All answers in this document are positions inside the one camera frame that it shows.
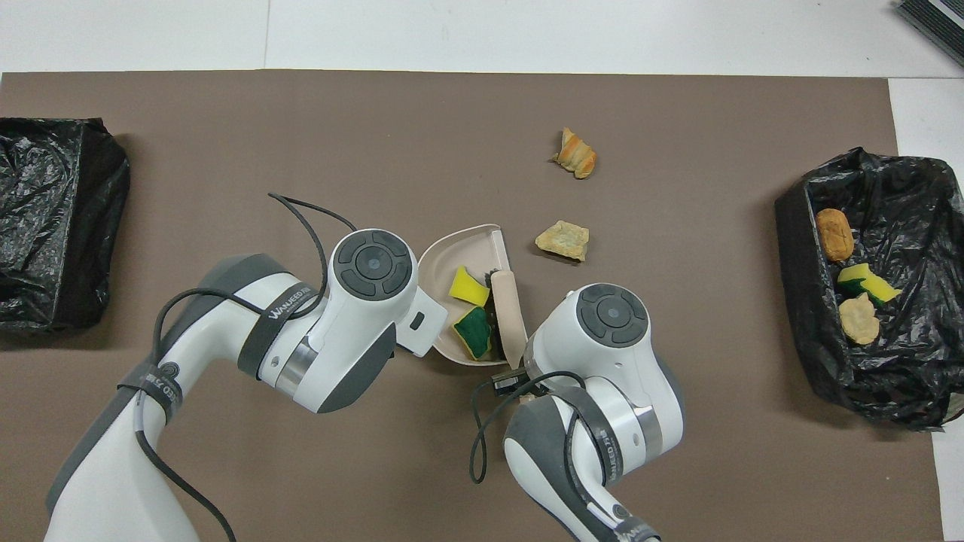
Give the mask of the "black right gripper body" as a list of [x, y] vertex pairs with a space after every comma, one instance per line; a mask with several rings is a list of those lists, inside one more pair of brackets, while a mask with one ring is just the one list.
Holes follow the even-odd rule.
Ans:
[[526, 368], [519, 367], [513, 370], [497, 373], [492, 376], [492, 389], [496, 397], [508, 397], [513, 392], [529, 381]]

